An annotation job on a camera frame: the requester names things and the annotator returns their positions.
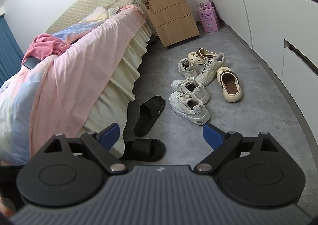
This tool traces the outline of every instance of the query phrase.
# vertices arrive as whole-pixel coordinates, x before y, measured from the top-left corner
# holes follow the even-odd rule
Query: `curtain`
[[[0,84],[18,73],[21,69],[23,52],[16,42],[11,30],[0,16]]]

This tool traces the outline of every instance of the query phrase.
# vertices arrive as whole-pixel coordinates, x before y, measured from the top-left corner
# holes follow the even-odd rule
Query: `slide sandal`
[[[135,125],[135,135],[145,136],[161,115],[166,102],[161,96],[154,96],[140,106],[140,117]]]
[[[125,142],[125,152],[121,159],[153,162],[164,155],[164,144],[157,139],[134,139]]]

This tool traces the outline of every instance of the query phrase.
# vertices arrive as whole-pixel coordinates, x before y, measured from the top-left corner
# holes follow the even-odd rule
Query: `pink gift bag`
[[[199,18],[205,33],[218,31],[217,15],[210,2],[200,3]]]

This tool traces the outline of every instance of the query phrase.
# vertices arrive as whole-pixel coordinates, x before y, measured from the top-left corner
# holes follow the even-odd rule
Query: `bed skirt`
[[[110,124],[118,123],[120,138],[110,150],[117,158],[124,154],[125,143],[122,133],[127,122],[127,107],[130,101],[135,100],[132,90],[140,76],[137,68],[141,64],[142,56],[147,52],[146,46],[151,35],[152,30],[145,23],[128,44],[124,57],[93,105],[84,127],[78,133],[79,137],[87,131],[100,132]]]

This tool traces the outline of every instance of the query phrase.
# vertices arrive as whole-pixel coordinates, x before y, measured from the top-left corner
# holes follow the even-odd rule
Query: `pink towel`
[[[69,49],[71,45],[66,44],[61,39],[50,35],[50,34],[41,34],[35,37],[31,45],[29,46],[26,54],[23,57],[22,65],[29,56],[33,56],[41,61],[51,54],[61,55]]]

